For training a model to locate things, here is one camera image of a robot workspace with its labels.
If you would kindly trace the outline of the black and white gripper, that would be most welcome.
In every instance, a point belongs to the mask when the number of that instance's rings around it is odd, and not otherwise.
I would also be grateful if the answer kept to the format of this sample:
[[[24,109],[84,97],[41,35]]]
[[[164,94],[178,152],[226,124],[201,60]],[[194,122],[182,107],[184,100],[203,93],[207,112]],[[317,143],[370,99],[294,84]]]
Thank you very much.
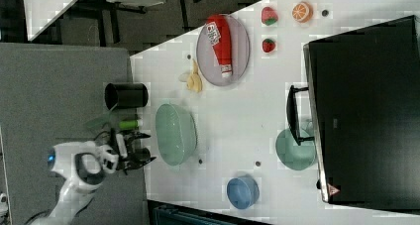
[[[141,169],[154,161],[156,157],[151,156],[149,149],[136,144],[137,141],[149,137],[149,134],[135,130],[117,132],[114,128],[111,128],[109,146],[118,155],[116,170],[128,172],[129,170]]]

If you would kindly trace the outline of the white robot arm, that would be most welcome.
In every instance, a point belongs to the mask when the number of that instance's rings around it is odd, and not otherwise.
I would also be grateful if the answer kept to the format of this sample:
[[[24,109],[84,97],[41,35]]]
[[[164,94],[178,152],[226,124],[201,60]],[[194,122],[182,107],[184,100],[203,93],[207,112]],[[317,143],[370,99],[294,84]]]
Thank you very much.
[[[127,174],[128,170],[141,169],[155,159],[141,160],[133,148],[136,140],[149,137],[139,131],[117,133],[111,128],[93,140],[53,146],[48,156],[49,170],[61,176],[64,184],[54,208],[33,215],[25,225],[71,225],[92,202],[107,174],[117,170]]]

